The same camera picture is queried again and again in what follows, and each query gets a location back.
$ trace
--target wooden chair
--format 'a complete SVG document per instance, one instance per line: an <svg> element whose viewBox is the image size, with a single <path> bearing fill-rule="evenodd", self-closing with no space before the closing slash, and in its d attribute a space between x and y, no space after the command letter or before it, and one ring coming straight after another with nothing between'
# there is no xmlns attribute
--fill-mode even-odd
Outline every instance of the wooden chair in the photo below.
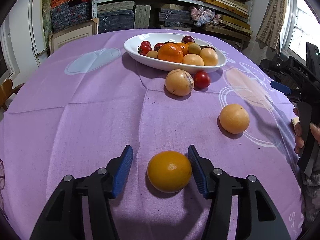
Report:
<svg viewBox="0 0 320 240"><path fill-rule="evenodd" d="M2 107L5 111L8 110L7 106L5 105L5 102L11 95L13 95L13 93L17 94L20 88L23 86L23 84L21 84L12 89L12 85L12 80L7 79L0 86L0 108Z"/></svg>

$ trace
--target metal screw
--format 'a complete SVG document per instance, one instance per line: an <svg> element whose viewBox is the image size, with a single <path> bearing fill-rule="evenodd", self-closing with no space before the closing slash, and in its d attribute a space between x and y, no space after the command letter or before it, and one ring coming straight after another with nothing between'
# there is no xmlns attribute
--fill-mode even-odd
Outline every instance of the metal screw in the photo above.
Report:
<svg viewBox="0 0 320 240"><path fill-rule="evenodd" d="M106 170L106 168L100 168L100 169L98 169L98 173L99 173L100 175L103 175L103 174L106 174L106 173L107 173L107 170Z"/></svg>
<svg viewBox="0 0 320 240"><path fill-rule="evenodd" d="M222 174L222 169L214 169L213 173L216 175L221 175Z"/></svg>
<svg viewBox="0 0 320 240"><path fill-rule="evenodd" d="M71 181L72 180L72 176L71 175L66 175L66 176L64 176L63 180L66 181L66 182Z"/></svg>
<svg viewBox="0 0 320 240"><path fill-rule="evenodd" d="M251 182L255 182L255 181L257 181L257 177L254 175L249 175L248 180Z"/></svg>

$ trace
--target cherry tomato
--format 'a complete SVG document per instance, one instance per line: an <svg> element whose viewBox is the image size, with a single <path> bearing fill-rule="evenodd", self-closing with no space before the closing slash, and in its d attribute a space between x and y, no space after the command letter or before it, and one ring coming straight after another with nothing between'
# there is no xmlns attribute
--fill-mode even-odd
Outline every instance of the cherry tomato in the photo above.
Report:
<svg viewBox="0 0 320 240"><path fill-rule="evenodd" d="M143 56L146 56L147 53L148 53L149 51L151 51L151 50L152 50L152 48L151 48L149 45L143 44L143 45L141 45L140 47L138 47L138 54L143 55Z"/></svg>
<svg viewBox="0 0 320 240"><path fill-rule="evenodd" d="M195 86L200 89L207 88L211 83L209 75L204 71L197 72L193 80L195 82Z"/></svg>
<svg viewBox="0 0 320 240"><path fill-rule="evenodd" d="M157 43L154 47L155 51L158 51L162 46L164 45L164 43Z"/></svg>
<svg viewBox="0 0 320 240"><path fill-rule="evenodd" d="M151 47L151 44L150 44L149 41L143 41L143 42L141 42L140 46L143 45L143 44L147 44L147 45L149 45L149 46Z"/></svg>
<svg viewBox="0 0 320 240"><path fill-rule="evenodd" d="M195 42L195 40L194 40L191 36L184 36L184 37L182 38L181 42L183 42L183 43Z"/></svg>

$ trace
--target white bowl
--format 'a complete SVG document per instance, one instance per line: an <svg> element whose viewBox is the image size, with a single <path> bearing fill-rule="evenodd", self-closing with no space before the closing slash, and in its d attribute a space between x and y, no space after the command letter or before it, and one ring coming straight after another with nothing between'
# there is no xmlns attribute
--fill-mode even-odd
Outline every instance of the white bowl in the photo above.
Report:
<svg viewBox="0 0 320 240"><path fill-rule="evenodd" d="M165 70L165 71L172 71L174 69L183 69L190 74L197 73L200 70L203 70L207 73L216 71L220 68L222 68L226 63L227 59L223 55L223 53L218 50L215 46L208 44L200 39L195 39L195 42L201 46L212 46L215 48L217 55L218 55L218 64L216 66L194 66L194 65L187 65L187 64L181 64L181 63L174 63L164 60L159 60L151 57L146 57L143 55L138 54L138 47L140 46L142 41L149 41L151 43L151 48L153 49L154 46L159 43L165 43L167 41L173 41L175 43L181 42L181 39L185 35L182 34L174 34L174 33L147 33L147 34L141 34L134 36L124 43L124 49L126 52L129 53L129 55L135 59L136 61L147 65L149 67Z"/></svg>

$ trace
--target table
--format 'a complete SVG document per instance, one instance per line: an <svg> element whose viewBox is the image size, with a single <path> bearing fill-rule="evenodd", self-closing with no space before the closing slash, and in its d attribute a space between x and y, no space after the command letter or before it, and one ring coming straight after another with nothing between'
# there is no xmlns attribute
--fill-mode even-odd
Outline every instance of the table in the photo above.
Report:
<svg viewBox="0 0 320 240"><path fill-rule="evenodd" d="M184 98L165 93L167 73L125 53L128 38L166 31L192 35L226 55L227 65L210 73L207 91L194 90ZM64 175L87 176L130 144L134 159L128 181L110 203L120 239L200 239L211 201L202 198L194 180L167 195L153 189L146 177L153 155L186 153L194 144L200 156L229 175L256 175L296 239L303 215L290 127L293 105L270 81L233 47L199 33L127 30L64 45L22 87L0 123L6 176L2 194L10 224L22 240L29 239ZM237 136L217 123L222 107L231 103L241 104L250 115L249 128ZM236 230L233 200L228 239L234 239Z"/></svg>

